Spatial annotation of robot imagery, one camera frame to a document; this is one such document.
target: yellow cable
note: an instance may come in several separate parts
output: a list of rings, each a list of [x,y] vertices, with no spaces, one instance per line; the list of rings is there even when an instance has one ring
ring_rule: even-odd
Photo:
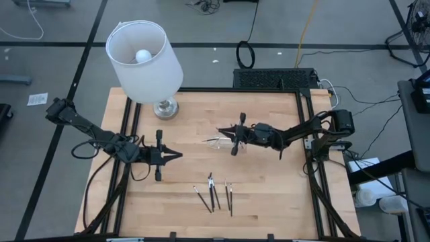
[[[308,17],[308,21],[306,22],[306,25],[304,26],[303,32],[302,32],[302,37],[300,37],[300,43],[298,44],[298,50],[297,50],[297,56],[296,56],[296,63],[294,64],[294,68],[298,68],[298,57],[300,56],[300,49],[302,47],[302,43],[303,43],[303,39],[304,39],[304,34],[306,33],[309,23],[312,19],[312,16],[314,15],[315,9],[316,9],[316,5],[318,4],[318,0],[315,0],[314,5],[312,5],[312,10],[310,10],[309,13],[309,17]]]

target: white lampshade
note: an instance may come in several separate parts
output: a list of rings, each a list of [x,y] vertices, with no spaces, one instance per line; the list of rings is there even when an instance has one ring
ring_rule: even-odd
[[[152,58],[137,63],[139,50],[149,51]],[[164,29],[156,23],[139,20],[118,24],[107,39],[106,52],[122,89],[135,102],[161,102],[181,87],[181,65]]]

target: table lamp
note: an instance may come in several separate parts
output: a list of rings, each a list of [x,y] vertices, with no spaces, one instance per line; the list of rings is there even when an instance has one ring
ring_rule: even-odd
[[[179,105],[173,95],[183,72],[162,27],[141,20],[119,23],[107,39],[106,52],[131,100],[154,104],[160,119],[176,116]]]

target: white cable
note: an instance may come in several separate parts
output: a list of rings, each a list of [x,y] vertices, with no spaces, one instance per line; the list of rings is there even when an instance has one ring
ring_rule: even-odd
[[[331,107],[331,109],[335,109],[339,105],[339,98],[337,97],[336,90],[333,87],[333,84],[331,84],[331,82],[329,80],[327,80],[327,79],[321,79],[320,82],[321,81],[326,81],[327,83],[329,83],[329,85],[330,85],[329,88],[331,88],[333,90],[333,93],[335,94],[335,98],[336,98],[336,104],[333,107]]]
[[[9,34],[8,32],[6,32],[2,27],[0,27],[0,30],[1,30],[3,33],[7,34],[8,36],[11,36],[12,38],[17,38],[17,39],[19,39],[19,40],[40,40],[40,39],[42,39],[42,37],[43,37],[43,35],[44,35],[45,33],[44,33],[44,31],[43,31],[42,26],[40,26],[39,21],[38,21],[38,20],[36,19],[36,17],[34,16],[34,13],[33,13],[33,11],[32,11],[32,8],[30,7],[30,0],[27,0],[27,5],[28,5],[28,11],[30,11],[30,14],[32,15],[32,17],[33,17],[34,21],[35,21],[35,22],[36,22],[36,24],[39,26],[40,31],[42,31],[42,34],[40,35],[40,37],[39,37],[39,38],[31,38],[31,37],[26,38],[26,37],[14,36],[13,34]]]

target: light bulb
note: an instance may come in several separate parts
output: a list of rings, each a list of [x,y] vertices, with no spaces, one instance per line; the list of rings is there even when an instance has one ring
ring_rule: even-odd
[[[139,50],[136,52],[136,61],[137,63],[143,63],[145,61],[149,61],[153,56],[147,50]]]

